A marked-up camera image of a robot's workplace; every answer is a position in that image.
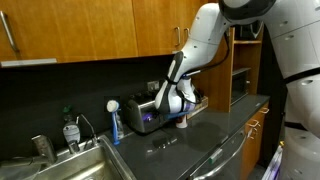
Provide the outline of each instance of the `stainless steel sink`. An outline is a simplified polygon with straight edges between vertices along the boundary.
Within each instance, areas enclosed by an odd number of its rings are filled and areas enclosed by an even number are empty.
[[[57,162],[40,170],[34,179],[136,179],[109,139],[105,135],[98,139],[93,147],[91,141],[80,144],[77,154],[67,149],[58,153]]]

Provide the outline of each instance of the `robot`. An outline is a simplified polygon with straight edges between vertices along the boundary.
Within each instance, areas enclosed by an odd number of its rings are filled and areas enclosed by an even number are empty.
[[[185,73],[209,63],[232,25],[267,26],[288,88],[286,146],[279,179],[320,179],[320,1],[219,0],[203,5],[190,36],[155,99],[159,112],[193,110],[197,103]]]

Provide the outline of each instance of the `black countertop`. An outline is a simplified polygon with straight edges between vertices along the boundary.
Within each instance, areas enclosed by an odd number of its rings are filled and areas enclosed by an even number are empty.
[[[186,179],[268,100],[267,96],[248,95],[230,113],[207,108],[188,120],[187,128],[168,123],[146,136],[133,133],[116,148],[138,180]]]

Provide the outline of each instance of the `shelf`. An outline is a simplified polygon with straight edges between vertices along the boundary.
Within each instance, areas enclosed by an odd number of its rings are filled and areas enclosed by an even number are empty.
[[[262,41],[244,41],[244,40],[235,40],[234,44],[261,44]]]

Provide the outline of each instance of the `kitchen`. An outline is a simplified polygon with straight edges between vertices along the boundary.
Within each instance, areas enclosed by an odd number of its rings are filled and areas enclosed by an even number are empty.
[[[1,143],[10,147],[3,150],[1,159],[29,156],[30,139],[37,134],[49,136],[56,149],[66,147],[62,109],[69,104],[85,114],[97,132],[110,129],[105,97],[130,96],[145,91],[147,82],[162,80],[172,53],[183,47],[187,28],[199,7],[207,2],[61,3],[37,1],[30,6],[30,2],[0,2],[19,49],[12,50],[1,29],[1,61],[55,58],[58,62],[1,69],[1,137],[5,137]],[[225,55],[223,43],[216,61]],[[256,52],[252,58],[260,58],[261,46],[258,42],[249,47],[247,51]],[[235,45],[233,50],[239,52],[242,48],[246,47]],[[226,93],[231,84],[221,81],[231,79],[232,62],[230,57],[217,70],[194,78],[195,84],[210,96],[209,107],[222,112],[231,110],[230,94]],[[250,62],[256,73],[250,93],[257,94],[259,64]],[[230,73],[221,75],[226,69]],[[221,84],[219,88],[208,87],[209,79]],[[85,136],[90,135],[89,129],[83,131]]]

